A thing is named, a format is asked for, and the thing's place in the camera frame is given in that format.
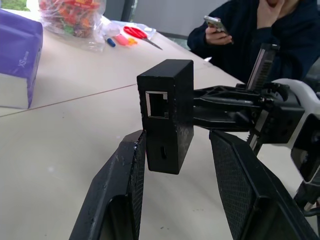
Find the hand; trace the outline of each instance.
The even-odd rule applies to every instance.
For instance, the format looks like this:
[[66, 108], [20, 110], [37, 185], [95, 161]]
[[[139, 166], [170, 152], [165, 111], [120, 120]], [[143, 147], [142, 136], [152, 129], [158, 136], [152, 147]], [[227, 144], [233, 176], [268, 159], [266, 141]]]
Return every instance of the hand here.
[[214, 27], [208, 27], [205, 30], [205, 41], [209, 45], [226, 45], [232, 42], [232, 36], [224, 32], [217, 32]]
[[279, 0], [275, 6], [270, 6], [267, 0], [260, 0], [257, 10], [257, 29], [270, 28], [279, 18], [285, 0]]

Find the pink eraser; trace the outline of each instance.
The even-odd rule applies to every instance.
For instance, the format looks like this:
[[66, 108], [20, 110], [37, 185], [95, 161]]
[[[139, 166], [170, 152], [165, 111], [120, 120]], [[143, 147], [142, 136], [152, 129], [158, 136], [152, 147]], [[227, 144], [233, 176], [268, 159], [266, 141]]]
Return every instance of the pink eraser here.
[[129, 40], [125, 36], [123, 36], [122, 34], [114, 36], [114, 39], [118, 42], [118, 44], [120, 44], [122, 46], [126, 46], [129, 44]]

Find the smartphone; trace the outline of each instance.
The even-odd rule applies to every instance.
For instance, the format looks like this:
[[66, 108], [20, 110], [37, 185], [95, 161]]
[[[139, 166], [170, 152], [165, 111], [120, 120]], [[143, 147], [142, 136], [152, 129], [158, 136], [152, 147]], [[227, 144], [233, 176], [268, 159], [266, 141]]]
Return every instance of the smartphone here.
[[211, 17], [211, 16], [204, 16], [204, 20], [206, 24], [208, 24], [209, 28], [215, 28], [218, 33], [225, 33], [227, 35], [230, 35], [229, 32], [227, 31], [226, 27], [223, 25], [221, 22], [220, 18], [217, 17]]

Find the dark jacket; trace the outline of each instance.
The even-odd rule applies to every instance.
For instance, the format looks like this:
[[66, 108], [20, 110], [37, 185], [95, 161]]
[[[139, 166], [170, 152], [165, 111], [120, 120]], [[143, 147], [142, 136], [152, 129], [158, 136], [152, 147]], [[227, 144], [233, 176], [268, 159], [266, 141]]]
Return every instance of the dark jacket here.
[[302, 80], [320, 56], [320, 17], [317, 0], [301, 0], [296, 10], [272, 27], [257, 29], [259, 0], [230, 0], [210, 13], [220, 18], [234, 44], [208, 45], [206, 23], [193, 30], [188, 46], [196, 55], [246, 83], [262, 43], [280, 45], [269, 80]]

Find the gray wall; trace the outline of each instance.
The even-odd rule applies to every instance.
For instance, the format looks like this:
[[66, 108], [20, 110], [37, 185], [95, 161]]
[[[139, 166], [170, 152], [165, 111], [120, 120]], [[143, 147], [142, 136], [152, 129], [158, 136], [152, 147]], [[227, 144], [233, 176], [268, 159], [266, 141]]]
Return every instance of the gray wall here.
[[159, 32], [188, 36], [227, 0], [137, 0], [133, 21]]

